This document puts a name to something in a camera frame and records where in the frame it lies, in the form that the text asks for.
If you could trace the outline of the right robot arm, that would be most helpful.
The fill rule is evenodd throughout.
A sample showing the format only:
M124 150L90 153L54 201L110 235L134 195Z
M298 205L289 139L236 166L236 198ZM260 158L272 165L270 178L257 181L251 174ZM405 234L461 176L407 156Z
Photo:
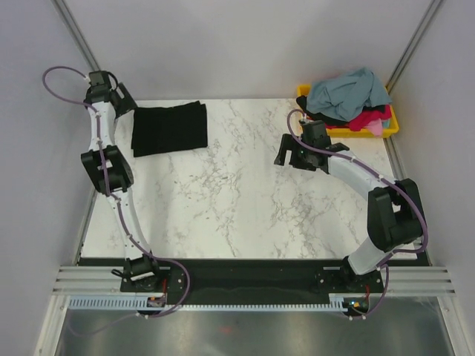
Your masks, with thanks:
M358 291L367 282L368 273L405 245L424 237L427 232L417 184L411 179L387 178L362 162L346 145L331 143L323 122L307 122L303 133L285 133L274 164L289 164L305 171L323 171L351 187L367 202L367 238L344 258L341 286Z

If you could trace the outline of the black t shirt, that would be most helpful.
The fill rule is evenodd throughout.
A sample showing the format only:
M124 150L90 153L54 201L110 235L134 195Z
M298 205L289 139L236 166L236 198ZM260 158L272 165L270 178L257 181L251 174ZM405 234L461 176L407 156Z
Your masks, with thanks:
M207 146L207 109L202 102L134 111L131 150L136 158Z

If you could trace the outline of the yellow plastic bin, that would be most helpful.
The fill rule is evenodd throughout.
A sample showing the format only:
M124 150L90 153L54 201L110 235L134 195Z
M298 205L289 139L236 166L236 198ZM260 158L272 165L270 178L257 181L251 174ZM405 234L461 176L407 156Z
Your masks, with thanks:
M296 93L299 96L306 96L310 88L310 84L299 85L297 86ZM392 105L390 106L390 113L391 118L388 120L389 124L387 127L383 127L380 138L388 138L399 131L399 123ZM351 131L349 128L328 128L327 133L332 138L378 138L378 136L374 136L373 133L366 128L362 128L360 131Z

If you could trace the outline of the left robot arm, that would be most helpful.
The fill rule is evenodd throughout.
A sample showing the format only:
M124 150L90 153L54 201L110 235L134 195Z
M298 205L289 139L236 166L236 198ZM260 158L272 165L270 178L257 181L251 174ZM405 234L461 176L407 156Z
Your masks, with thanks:
M81 161L95 190L110 204L121 231L123 268L114 269L112 274L121 279L123 292L157 291L163 274L152 258L134 207L131 167L115 143L116 121L137 104L124 84L108 71L91 72L86 79L89 87L84 106L91 119L91 142Z

